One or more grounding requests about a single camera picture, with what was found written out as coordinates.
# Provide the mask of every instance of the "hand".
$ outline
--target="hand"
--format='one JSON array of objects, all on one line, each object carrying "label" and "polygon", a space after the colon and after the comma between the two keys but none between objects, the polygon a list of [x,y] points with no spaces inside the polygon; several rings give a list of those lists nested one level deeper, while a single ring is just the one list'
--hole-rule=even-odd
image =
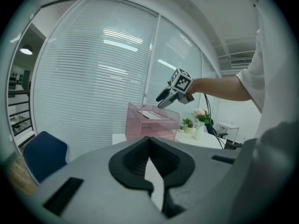
[{"label": "hand", "polygon": [[192,95],[192,94],[198,92],[198,80],[199,79],[195,79],[195,80],[192,81],[189,89],[187,90],[188,95]]}]

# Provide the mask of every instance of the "glass wall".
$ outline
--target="glass wall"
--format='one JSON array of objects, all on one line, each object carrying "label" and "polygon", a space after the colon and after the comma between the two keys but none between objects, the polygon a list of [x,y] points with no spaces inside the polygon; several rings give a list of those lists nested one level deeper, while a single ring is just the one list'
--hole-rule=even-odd
[{"label": "glass wall", "polygon": [[[212,67],[211,63],[207,59],[207,57],[202,54],[202,78],[217,78],[216,71]],[[220,99],[214,96],[207,95],[211,106],[211,117],[216,124],[218,118],[218,110],[220,105]],[[206,100],[204,94],[200,95],[200,103],[199,108],[207,110]]]},{"label": "glass wall", "polygon": [[[147,104],[157,105],[158,94],[167,86],[167,80],[176,68],[185,70],[193,79],[200,78],[201,51],[177,26],[161,17],[152,69],[149,74],[149,88],[146,91]],[[195,101],[186,105],[176,100],[167,109],[178,112],[181,120],[191,117],[193,109],[199,106],[199,97],[199,94],[194,94]]]},{"label": "glass wall", "polygon": [[34,84],[36,131],[70,147],[68,160],[124,133],[141,103],[157,15],[115,0],[82,0],[50,36]]},{"label": "glass wall", "polygon": [[[69,161],[112,145],[114,133],[125,133],[128,103],[158,105],[176,68],[193,79],[215,77],[197,45],[163,17],[154,47],[157,21],[156,13],[121,0],[81,0],[49,37],[33,84],[34,121],[37,133],[68,144]],[[205,99],[193,96],[167,109],[191,118],[193,109],[206,109]]]}]

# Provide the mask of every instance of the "transparent box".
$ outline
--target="transparent box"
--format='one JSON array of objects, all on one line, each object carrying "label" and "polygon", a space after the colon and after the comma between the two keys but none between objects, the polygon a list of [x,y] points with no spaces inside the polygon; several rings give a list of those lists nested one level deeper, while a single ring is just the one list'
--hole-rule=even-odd
[{"label": "transparent box", "polygon": [[155,105],[128,104],[126,138],[133,140],[144,136],[175,140],[179,114]]}]

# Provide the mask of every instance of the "white shirt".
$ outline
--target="white shirt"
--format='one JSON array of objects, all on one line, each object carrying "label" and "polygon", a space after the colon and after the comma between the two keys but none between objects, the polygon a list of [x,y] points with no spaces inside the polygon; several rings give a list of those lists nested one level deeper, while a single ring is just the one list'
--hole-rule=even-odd
[{"label": "white shirt", "polygon": [[281,122],[299,119],[299,48],[285,17],[272,0],[256,3],[256,52],[237,77],[260,112],[256,137]]}]

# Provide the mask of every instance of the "ceiling light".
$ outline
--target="ceiling light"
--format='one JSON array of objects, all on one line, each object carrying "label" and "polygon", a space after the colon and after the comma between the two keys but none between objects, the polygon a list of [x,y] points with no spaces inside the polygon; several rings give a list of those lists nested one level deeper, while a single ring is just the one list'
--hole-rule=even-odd
[{"label": "ceiling light", "polygon": [[131,50],[131,51],[137,51],[138,50],[135,47],[131,47],[131,46],[119,43],[119,42],[113,42],[113,41],[110,41],[110,40],[104,40],[104,43],[109,44],[109,45],[113,45],[113,46],[117,46],[117,47],[122,47],[122,48],[125,48],[125,49],[128,49],[128,50]]},{"label": "ceiling light", "polygon": [[160,63],[162,63],[163,65],[166,65],[166,66],[168,66],[168,67],[170,67],[170,68],[172,68],[172,69],[174,69],[174,70],[177,69],[177,68],[174,67],[173,65],[170,65],[169,63],[167,63],[167,62],[165,62],[165,61],[163,61],[163,60],[161,60],[161,59],[159,59],[158,62],[160,62]]},{"label": "ceiling light", "polygon": [[142,43],[142,39],[140,38],[137,38],[137,37],[134,37],[134,36],[131,36],[131,35],[125,35],[123,33],[119,33],[119,32],[114,32],[114,31],[110,31],[110,30],[103,30],[103,33],[105,35],[109,35],[109,36],[113,36],[113,37],[121,37],[121,38],[125,38],[129,41],[132,41],[132,42],[136,42],[136,43],[139,43],[141,44]]},{"label": "ceiling light", "polygon": [[29,45],[23,46],[20,51],[26,55],[32,55],[32,47]]}]

